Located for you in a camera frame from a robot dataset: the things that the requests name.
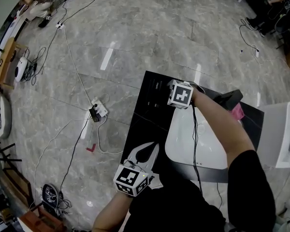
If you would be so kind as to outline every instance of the black table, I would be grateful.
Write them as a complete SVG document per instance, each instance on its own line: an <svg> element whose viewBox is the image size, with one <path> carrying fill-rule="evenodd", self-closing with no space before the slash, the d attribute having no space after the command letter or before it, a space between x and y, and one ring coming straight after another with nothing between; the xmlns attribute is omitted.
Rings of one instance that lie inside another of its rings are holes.
<svg viewBox="0 0 290 232"><path fill-rule="evenodd" d="M153 168L154 173L159 174L161 167L168 163L184 178L197 180L193 166L171 161L166 156L164 149L175 110L174 107L167 105L170 94L170 88L167 84L173 79L158 73L145 72L120 163L123 164L130 152L137 146L148 142L158 142L160 147L158 158ZM158 82L162 83L161 89L160 92L155 92ZM204 87L203 89L211 99L220 94ZM246 115L242 119L243 127L252 140L255 149L257 149L262 131L264 112L243 102L240 103ZM227 169L216 170L198 167L198 170L202 181L228 181Z"/></svg>

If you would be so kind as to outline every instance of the round white object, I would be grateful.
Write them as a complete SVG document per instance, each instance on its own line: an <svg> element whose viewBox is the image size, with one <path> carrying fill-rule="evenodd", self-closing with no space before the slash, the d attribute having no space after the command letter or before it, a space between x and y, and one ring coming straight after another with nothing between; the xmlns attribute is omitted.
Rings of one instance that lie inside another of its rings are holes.
<svg viewBox="0 0 290 232"><path fill-rule="evenodd" d="M87 201L87 205L88 205L89 207L93 207L93 203L92 203L91 201Z"/></svg>
<svg viewBox="0 0 290 232"><path fill-rule="evenodd" d="M15 69L15 80L17 82L20 82L23 77L27 64L28 60L25 57L21 57Z"/></svg>

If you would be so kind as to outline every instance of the desk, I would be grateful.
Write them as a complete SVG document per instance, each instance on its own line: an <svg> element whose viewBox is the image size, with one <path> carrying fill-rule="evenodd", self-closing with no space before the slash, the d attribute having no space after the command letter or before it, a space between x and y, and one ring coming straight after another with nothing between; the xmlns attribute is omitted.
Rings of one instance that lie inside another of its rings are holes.
<svg viewBox="0 0 290 232"><path fill-rule="evenodd" d="M8 41L4 47L4 50L0 56L0 85L3 87L11 88L11 89L14 89L14 87L6 84L4 82L4 79L5 79L5 75L8 71L12 55L13 55L16 48L17 49L21 49L21 48L25 49L27 47L24 45L17 44L15 41L15 38L11 37L10 39L8 39Z"/></svg>
<svg viewBox="0 0 290 232"><path fill-rule="evenodd" d="M121 164L128 157L130 152L139 145L148 142L159 143L159 154L153 168L153 172L159 174L160 168L170 164L183 178L197 180L192 165L180 164L171 161L165 153L165 142L168 136L172 117L175 108L167 105L170 89L167 86L172 77L146 71L142 82L139 97L135 106L130 129L128 132ZM150 88L157 81L162 81L162 88L159 94L155 94ZM207 96L213 99L219 93L204 88ZM151 106L152 101L160 104L159 108ZM245 131L249 135L254 147L257 149L261 136L264 113L254 107L241 102L243 111L247 117L242 119ZM228 170L216 170L198 167L200 179L206 182L228 182Z"/></svg>

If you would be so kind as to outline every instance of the white sink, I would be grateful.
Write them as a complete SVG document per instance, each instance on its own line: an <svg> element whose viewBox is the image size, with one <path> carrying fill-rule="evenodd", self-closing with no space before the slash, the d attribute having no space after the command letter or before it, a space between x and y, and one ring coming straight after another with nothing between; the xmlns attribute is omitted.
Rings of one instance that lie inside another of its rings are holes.
<svg viewBox="0 0 290 232"><path fill-rule="evenodd" d="M261 163L290 168L290 102L266 105L257 153Z"/></svg>
<svg viewBox="0 0 290 232"><path fill-rule="evenodd" d="M192 112L192 106L187 109L175 109L165 143L165 152L172 161L193 166L194 122ZM196 148L197 166L226 169L227 156L221 143L198 108L195 108L195 115L199 136Z"/></svg>

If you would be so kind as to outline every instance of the white cable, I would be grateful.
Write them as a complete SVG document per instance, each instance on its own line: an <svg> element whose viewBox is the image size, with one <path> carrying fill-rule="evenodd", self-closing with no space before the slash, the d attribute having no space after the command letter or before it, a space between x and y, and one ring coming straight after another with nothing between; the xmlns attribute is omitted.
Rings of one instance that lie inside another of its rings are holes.
<svg viewBox="0 0 290 232"><path fill-rule="evenodd" d="M106 104L106 103L108 103L109 101L110 101L110 96L107 94L107 93L104 93L104 94L102 94L102 95L107 95L107 101L106 102L103 102L102 104Z"/></svg>
<svg viewBox="0 0 290 232"><path fill-rule="evenodd" d="M259 61L258 61L257 58L255 57L255 54L254 54L254 52L253 52L253 48L251 48L250 51L251 51L252 56L253 56L254 59L256 60L256 62L257 62L259 65L261 65L261 66L264 64L264 62L272 62L272 61L274 61L274 60L276 60L276 59L280 59L280 60L284 61L285 64L287 64L287 62L286 62L284 59L280 58L280 57L276 57L275 59L272 59L272 60L264 59L264 60L263 60L263 63L261 64L261 63L259 63Z"/></svg>
<svg viewBox="0 0 290 232"><path fill-rule="evenodd" d="M33 199L32 204L29 206L29 209L28 209L28 210L30 210L31 206L32 206L32 205L34 204L34 202L35 202L35 198L36 198L36 191L35 191L35 176L36 176L37 168L38 168L38 166L39 166L39 164L40 164L41 158L42 158L42 156L44 155L44 152L45 152L45 150L48 148L49 144L50 144L54 139L56 139L56 138L58 137L58 135L62 132L62 130L63 130L64 128L66 128L66 126L67 126L67 125L68 125L72 120L89 120L89 119L91 119L91 117L88 117L88 118L85 118L85 119L70 119L70 121L69 121L69 122L68 122L64 127L62 127L62 128L60 129L60 131L57 133L57 135L56 135L54 138L52 138L52 139L48 142L47 146L44 148L42 154L40 155L40 158L39 158L39 161L38 161L37 165L35 166L35 170L34 170L34 184L33 184L34 199Z"/></svg>
<svg viewBox="0 0 290 232"><path fill-rule="evenodd" d="M78 73L78 71L77 71L76 65L75 65L74 60L73 60L73 58L72 58L71 49L70 49L70 46L69 46L69 43L68 43L67 34L66 34L66 30L65 30L64 27L63 27L63 30L64 30L64 35L65 35L65 38L66 38L66 42L67 42L67 45L68 45L68 48L69 48L70 57L71 57L71 59L72 59L73 65L74 65L75 70L76 70L76 73L77 73L78 78L79 78L79 80L81 81L81 84L82 84L82 86L83 86L83 89L84 89L84 91L85 91L85 93L86 93L86 96L87 96L87 99L88 99L89 105L90 105L90 107L92 107L92 103L91 103L91 101L90 101L90 98L89 98L89 96L88 96L88 94L87 94L87 92L86 92L86 89L85 89L85 87L84 87L84 84L83 84L83 82L82 82L82 79L81 79L81 77L79 76L79 73Z"/></svg>
<svg viewBox="0 0 290 232"><path fill-rule="evenodd" d="M105 115L105 121L103 121L103 122L98 126L98 128L97 128L97 136L98 136L98 147L99 147L99 150L100 150L102 153L104 153L104 154L111 154L111 155L118 155L118 154L121 154L122 152L124 152L123 150L120 151L120 152L117 152L117 153L112 153L112 152L103 151L103 150L101 150L101 148L100 148L99 128L100 128L101 125L103 125L103 124L106 122L106 120L107 120L107 115Z"/></svg>

